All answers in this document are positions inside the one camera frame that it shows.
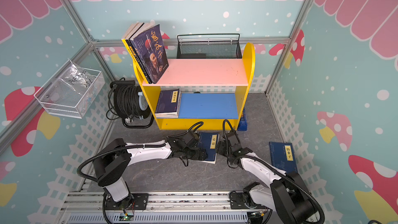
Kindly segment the dark blue Sunzi label book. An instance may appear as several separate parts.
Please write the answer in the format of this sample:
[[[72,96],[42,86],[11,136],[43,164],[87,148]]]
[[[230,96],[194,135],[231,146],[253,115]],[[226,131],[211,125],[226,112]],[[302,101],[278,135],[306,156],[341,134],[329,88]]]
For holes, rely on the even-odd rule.
[[[155,113],[157,118],[178,118],[178,113]]]

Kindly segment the dark blue bagua cover book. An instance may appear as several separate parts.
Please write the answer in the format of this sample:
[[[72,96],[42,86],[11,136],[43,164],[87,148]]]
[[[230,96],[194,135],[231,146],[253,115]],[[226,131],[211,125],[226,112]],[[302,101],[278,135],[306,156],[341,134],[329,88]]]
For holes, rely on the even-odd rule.
[[[155,115],[157,118],[178,118],[178,115]]]

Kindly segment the dark blue Mengxi label book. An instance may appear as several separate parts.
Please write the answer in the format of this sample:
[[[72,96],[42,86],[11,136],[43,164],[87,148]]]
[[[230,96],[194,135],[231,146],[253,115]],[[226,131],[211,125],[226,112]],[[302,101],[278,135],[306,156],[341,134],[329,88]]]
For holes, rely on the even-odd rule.
[[[155,113],[178,113],[181,105],[180,89],[161,90]]]

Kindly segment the old man cover book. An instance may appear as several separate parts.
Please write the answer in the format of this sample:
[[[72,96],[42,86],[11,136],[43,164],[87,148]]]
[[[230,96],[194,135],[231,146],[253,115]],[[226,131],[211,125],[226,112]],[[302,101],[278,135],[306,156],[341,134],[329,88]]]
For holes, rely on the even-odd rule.
[[[140,52],[142,62],[152,80],[150,84],[156,84],[169,67],[169,63],[160,26],[151,23],[148,24],[149,27],[134,37],[133,41],[136,49]]]

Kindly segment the black antler cover book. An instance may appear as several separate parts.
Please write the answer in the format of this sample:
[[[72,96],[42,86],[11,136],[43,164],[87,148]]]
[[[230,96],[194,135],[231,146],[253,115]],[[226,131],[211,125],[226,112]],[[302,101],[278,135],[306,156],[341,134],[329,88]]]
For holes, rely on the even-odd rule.
[[[125,34],[123,35],[123,39],[125,40],[128,49],[131,53],[131,56],[135,58],[135,60],[137,61],[142,74],[145,77],[145,80],[147,83],[152,83],[152,80],[150,78],[150,76],[148,75],[145,66],[142,62],[142,59],[140,57],[140,52],[136,49],[136,46],[134,45],[134,37],[136,37],[137,35],[141,34],[142,31],[149,27],[148,23],[144,23],[144,22],[137,22],[137,23],[133,23],[129,26],[128,30],[125,32]]]

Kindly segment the yellow cartoon cover book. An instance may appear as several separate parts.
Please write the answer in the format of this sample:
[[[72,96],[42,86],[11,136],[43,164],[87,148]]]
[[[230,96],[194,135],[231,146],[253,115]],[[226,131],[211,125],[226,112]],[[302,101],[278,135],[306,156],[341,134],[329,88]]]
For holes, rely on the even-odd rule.
[[[130,38],[134,35],[137,34],[138,31],[144,26],[143,22],[138,22],[138,23],[133,23],[129,26],[129,28],[127,29],[127,31],[125,32],[125,34],[122,37],[122,42],[126,48],[126,50],[128,51],[128,53],[130,54],[130,56],[132,57],[133,61],[136,64],[136,67],[138,69],[138,71],[140,72],[140,74],[143,77],[144,82],[148,82],[148,76],[145,72],[145,70],[143,69],[143,66],[141,64],[140,58],[136,53],[135,48],[133,47]]]

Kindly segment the blue book yellow label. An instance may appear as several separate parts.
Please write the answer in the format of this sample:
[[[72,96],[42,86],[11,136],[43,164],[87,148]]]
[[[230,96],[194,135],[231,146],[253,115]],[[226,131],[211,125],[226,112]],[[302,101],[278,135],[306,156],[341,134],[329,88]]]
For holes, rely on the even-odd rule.
[[[198,143],[198,148],[200,150],[205,150],[205,157],[200,158],[200,162],[205,162],[209,164],[216,164],[216,146],[219,142],[220,133],[219,132],[201,132],[200,140]]]

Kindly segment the dark blue thread-bound book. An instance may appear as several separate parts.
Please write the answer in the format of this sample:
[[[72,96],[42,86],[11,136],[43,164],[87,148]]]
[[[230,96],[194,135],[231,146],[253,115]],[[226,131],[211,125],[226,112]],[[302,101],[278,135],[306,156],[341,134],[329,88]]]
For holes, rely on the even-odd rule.
[[[156,116],[158,119],[178,118],[178,116]]]

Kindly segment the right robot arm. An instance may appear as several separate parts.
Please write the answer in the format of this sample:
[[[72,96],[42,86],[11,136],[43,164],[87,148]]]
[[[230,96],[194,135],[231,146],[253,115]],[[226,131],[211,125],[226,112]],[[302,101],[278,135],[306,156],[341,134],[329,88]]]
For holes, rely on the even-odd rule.
[[[309,219],[316,214],[319,215],[316,224],[325,222],[323,208],[298,173],[279,170],[259,158],[251,149],[243,148],[229,120],[223,121],[222,131],[223,141],[218,152],[227,158],[228,167],[250,172],[268,186],[265,193],[251,196],[255,204],[271,208],[268,203],[273,202],[272,210],[284,224],[310,224]]]

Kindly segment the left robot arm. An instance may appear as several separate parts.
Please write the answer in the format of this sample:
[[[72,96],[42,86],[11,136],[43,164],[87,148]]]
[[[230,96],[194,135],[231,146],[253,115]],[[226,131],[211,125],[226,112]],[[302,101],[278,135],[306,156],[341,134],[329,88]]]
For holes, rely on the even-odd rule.
[[[154,159],[178,158],[187,167],[190,160],[204,161],[207,158],[206,150],[199,147],[197,132],[203,124],[202,121],[197,122],[186,132],[167,136],[159,142],[131,144],[116,139],[80,164],[77,175],[96,182],[114,202],[131,199],[132,194],[122,178],[128,166]]]

